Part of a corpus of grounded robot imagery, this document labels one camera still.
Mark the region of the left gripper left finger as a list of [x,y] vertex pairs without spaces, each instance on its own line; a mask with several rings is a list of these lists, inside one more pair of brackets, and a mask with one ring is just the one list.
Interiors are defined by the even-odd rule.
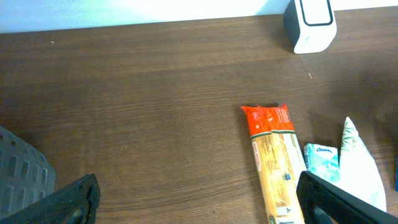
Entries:
[[1,223],[82,223],[96,221],[100,187],[94,174],[88,174],[1,220]]

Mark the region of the teal tissue pack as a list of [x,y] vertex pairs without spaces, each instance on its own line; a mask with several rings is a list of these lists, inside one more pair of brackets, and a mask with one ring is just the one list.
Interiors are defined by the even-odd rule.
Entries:
[[304,159],[309,172],[332,184],[340,180],[337,148],[308,143],[304,146]]

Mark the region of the orange spaghetti packet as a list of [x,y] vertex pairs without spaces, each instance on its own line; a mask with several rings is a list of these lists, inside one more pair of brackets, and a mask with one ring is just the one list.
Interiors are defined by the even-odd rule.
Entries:
[[306,170],[287,105],[243,106],[269,223],[303,223],[296,194]]

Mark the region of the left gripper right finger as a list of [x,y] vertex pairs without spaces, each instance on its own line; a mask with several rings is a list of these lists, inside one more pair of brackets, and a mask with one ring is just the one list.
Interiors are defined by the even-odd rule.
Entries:
[[383,212],[308,171],[303,171],[300,175],[297,197],[306,224],[397,223],[397,217]]

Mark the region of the white cream tube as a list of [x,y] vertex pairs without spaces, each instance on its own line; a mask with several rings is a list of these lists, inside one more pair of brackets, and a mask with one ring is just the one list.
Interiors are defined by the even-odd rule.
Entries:
[[376,162],[350,118],[346,118],[340,150],[340,186],[349,194],[387,210],[386,193]]

